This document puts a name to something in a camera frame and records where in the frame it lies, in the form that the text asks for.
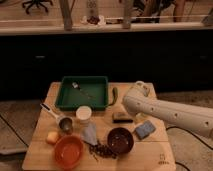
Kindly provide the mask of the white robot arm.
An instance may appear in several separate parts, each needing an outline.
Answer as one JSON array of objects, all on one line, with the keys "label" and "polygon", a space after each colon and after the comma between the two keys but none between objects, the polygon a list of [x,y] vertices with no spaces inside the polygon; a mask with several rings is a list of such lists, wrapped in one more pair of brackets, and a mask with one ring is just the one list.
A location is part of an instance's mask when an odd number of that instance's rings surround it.
[{"label": "white robot arm", "polygon": [[132,116],[145,113],[213,140],[212,108],[153,99],[149,92],[146,83],[135,82],[122,99],[126,111]]}]

